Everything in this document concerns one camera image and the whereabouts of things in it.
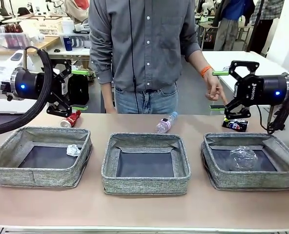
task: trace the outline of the black basket bottom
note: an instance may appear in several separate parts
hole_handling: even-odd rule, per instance
[[[65,169],[73,166],[76,159],[66,154],[66,148],[34,146],[19,168]]]
[[[263,150],[253,150],[258,157],[258,161],[256,163],[255,168],[251,171],[255,172],[276,172],[276,168],[273,166],[267,155],[264,153]],[[230,155],[230,150],[213,150],[213,156],[215,158],[215,162],[217,163],[218,167],[224,171],[230,171],[228,165],[228,159]]]
[[[120,152],[116,177],[174,177],[171,154]]]

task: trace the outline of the black pants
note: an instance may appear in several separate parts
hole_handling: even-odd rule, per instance
[[[258,53],[259,55],[261,54],[272,26],[272,22],[272,19],[263,19],[258,23],[256,33],[253,38],[251,51]]]

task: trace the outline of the hand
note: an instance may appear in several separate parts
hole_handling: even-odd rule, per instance
[[[105,111],[107,114],[117,114],[117,110],[115,109],[114,106],[105,108]]]
[[[228,101],[225,96],[223,87],[220,84],[217,77],[212,75],[212,71],[213,71],[212,69],[209,69],[204,74],[204,81],[206,82],[206,85],[207,85],[206,98],[208,100],[217,101],[219,97],[221,97],[221,99],[224,102],[224,105],[227,105]]]

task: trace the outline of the shirt pocket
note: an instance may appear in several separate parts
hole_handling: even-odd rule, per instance
[[[163,49],[177,49],[180,47],[179,36],[182,29],[181,17],[162,17],[160,46]]]

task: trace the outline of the crumpled tissue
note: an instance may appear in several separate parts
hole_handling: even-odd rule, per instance
[[[80,149],[77,145],[68,145],[66,149],[66,154],[73,157],[78,157],[80,155]]]

